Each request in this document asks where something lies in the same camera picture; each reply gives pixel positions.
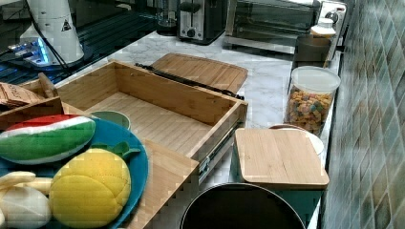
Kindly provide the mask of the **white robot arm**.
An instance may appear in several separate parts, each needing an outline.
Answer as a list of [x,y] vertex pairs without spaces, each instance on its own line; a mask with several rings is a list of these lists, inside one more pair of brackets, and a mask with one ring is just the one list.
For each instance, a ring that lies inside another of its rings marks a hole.
[[31,25],[20,42],[9,46],[16,56],[39,68],[68,68],[85,52],[79,42],[68,0],[24,0]]

